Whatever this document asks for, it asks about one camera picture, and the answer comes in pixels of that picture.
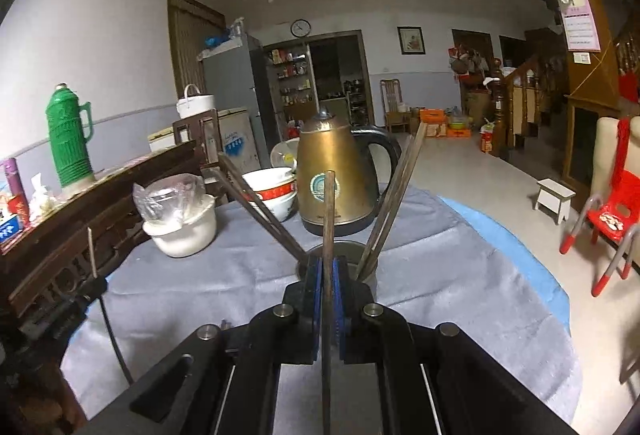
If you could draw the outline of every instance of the kettle base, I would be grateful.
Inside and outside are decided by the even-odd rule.
[[[302,225],[305,226],[305,229],[313,234],[313,235],[317,235],[318,237],[322,236],[322,224],[314,224],[313,222],[308,222],[305,219],[303,219],[302,217],[300,217],[302,219]],[[353,222],[346,222],[344,224],[335,224],[334,225],[334,236],[335,237],[346,237],[347,235],[353,235],[354,233],[357,233],[359,231],[362,231],[363,229],[365,229],[371,222],[373,222],[373,219],[376,218],[376,214],[375,213],[370,213],[369,215],[355,220]]]

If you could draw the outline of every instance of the gold kettle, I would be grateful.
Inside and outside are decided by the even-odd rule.
[[[383,146],[391,160],[391,175],[398,166],[398,141],[383,128],[351,128],[325,108],[308,120],[298,144],[298,207],[305,229],[322,236],[324,173],[335,172],[335,236],[362,231],[378,214],[378,178],[369,144]]]

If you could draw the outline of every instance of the wall clock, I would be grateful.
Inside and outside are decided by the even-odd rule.
[[[296,20],[291,24],[291,33],[296,38],[303,38],[311,32],[311,24],[306,20]]]

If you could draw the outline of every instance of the picture frame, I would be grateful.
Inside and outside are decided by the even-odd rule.
[[[426,54],[421,27],[398,27],[398,39],[402,54]]]

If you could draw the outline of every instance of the gray refrigerator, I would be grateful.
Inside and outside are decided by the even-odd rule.
[[[202,60],[207,93],[215,96],[218,110],[247,108],[260,165],[270,168],[271,148],[281,140],[282,100],[270,88],[260,42],[245,33],[234,41],[234,47]]]

